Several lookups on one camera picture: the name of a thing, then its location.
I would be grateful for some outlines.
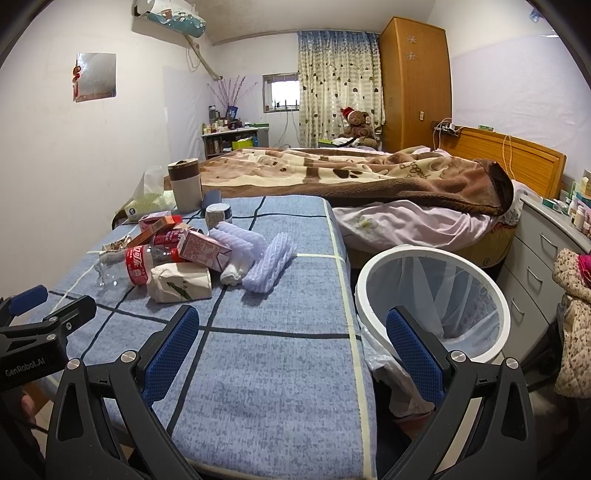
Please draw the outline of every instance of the pink cloth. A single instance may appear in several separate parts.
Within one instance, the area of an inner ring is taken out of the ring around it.
[[[474,244],[493,225],[487,215],[421,207],[408,200],[333,211],[345,245],[370,253],[404,244],[454,252]]]
[[[591,255],[579,255],[579,271],[585,285],[591,288]]]

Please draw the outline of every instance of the teddy bear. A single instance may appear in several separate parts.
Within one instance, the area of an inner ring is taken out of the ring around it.
[[[369,128],[369,114],[361,110],[353,110],[350,106],[341,110],[343,117],[349,124],[340,137],[359,138],[359,145],[378,148],[374,132]]]

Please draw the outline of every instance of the window frame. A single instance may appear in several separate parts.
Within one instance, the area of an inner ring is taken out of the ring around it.
[[[276,107],[273,106],[273,97],[272,97],[272,85],[275,82],[290,82],[290,81],[300,81],[300,72],[293,72],[293,73],[276,73],[272,75],[263,75],[262,76],[262,109],[265,113],[277,113],[277,112],[299,112],[300,111],[300,104],[296,101],[295,105],[287,105],[287,107],[280,106]]]

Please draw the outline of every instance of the drawer handle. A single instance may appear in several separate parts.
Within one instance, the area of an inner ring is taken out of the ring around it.
[[[552,247],[554,247],[556,250],[558,250],[558,246],[554,245],[550,240],[548,240],[543,233],[540,234],[540,237],[542,237],[543,240],[546,240]]]
[[[541,278],[539,278],[535,273],[533,273],[529,267],[527,267],[527,271],[528,273],[531,274],[532,277],[534,277],[537,281],[540,282],[540,285],[542,285],[542,283],[544,283],[544,280],[542,280]]]
[[[511,304],[515,307],[515,310],[517,310],[522,317],[523,317],[523,315],[525,315],[525,312],[522,312],[519,309],[519,307],[517,305],[515,305],[515,299],[511,299]]]

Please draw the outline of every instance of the pipe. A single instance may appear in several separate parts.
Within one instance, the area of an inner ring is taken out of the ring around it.
[[[189,37],[187,34],[183,34],[183,36],[187,39],[187,41],[189,42],[189,45],[191,45],[191,48],[193,49],[193,51],[195,52],[195,55],[197,55],[197,58],[199,59],[199,61],[201,63],[203,63],[203,66],[205,67],[205,69],[207,70],[207,72],[212,76],[212,78],[216,81],[219,82],[220,80],[223,79],[223,77],[219,76],[217,73],[215,73],[212,68],[207,64],[207,62],[205,61],[205,59],[202,57],[201,52],[199,51],[199,44],[196,44],[193,39],[191,37]]]

